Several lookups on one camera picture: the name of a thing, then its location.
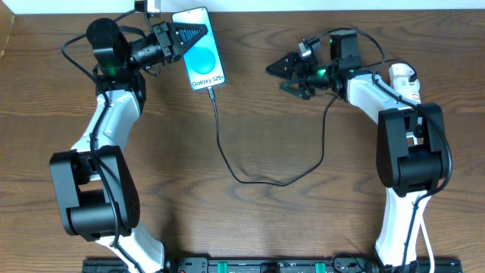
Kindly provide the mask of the blue screen Samsung smartphone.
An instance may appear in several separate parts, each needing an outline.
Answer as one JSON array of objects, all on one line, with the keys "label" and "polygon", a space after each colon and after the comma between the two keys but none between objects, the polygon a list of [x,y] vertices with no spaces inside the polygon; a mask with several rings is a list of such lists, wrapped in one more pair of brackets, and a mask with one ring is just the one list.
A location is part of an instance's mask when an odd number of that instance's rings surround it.
[{"label": "blue screen Samsung smartphone", "polygon": [[226,77],[207,8],[174,13],[172,20],[176,23],[204,24],[208,28],[208,33],[183,56],[190,87],[201,90],[225,83]]}]

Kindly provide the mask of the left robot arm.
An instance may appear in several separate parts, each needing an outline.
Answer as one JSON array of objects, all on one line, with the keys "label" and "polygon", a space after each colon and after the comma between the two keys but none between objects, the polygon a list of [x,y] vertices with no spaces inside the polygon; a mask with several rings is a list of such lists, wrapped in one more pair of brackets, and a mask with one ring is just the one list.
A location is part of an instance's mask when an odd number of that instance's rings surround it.
[{"label": "left robot arm", "polygon": [[180,60],[207,34],[204,24],[174,22],[145,34],[109,18],[94,20],[83,34],[98,62],[88,75],[96,110],[81,138],[53,154],[49,167],[65,231],[106,246],[130,272],[178,270],[140,221],[139,195],[123,154],[146,102],[142,72]]}]

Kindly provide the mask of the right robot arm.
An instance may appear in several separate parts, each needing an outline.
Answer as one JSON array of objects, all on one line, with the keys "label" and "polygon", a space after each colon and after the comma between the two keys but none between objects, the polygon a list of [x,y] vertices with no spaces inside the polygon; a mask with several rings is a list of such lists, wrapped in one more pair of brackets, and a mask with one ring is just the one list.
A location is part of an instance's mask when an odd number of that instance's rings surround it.
[{"label": "right robot arm", "polygon": [[424,209],[443,190],[452,173],[452,155],[446,139],[443,112],[435,103],[422,103],[417,71],[406,61],[394,61],[390,82],[378,71],[381,62],[363,65],[358,38],[363,32],[342,27],[326,32],[330,63],[319,62],[319,36],[299,43],[267,66],[271,76],[283,79],[280,89],[308,100],[319,89],[331,89],[337,98],[361,109],[377,125],[376,167],[386,187],[383,225],[374,245],[374,269],[380,272],[436,272],[435,261],[418,261],[416,241],[425,234]]}]

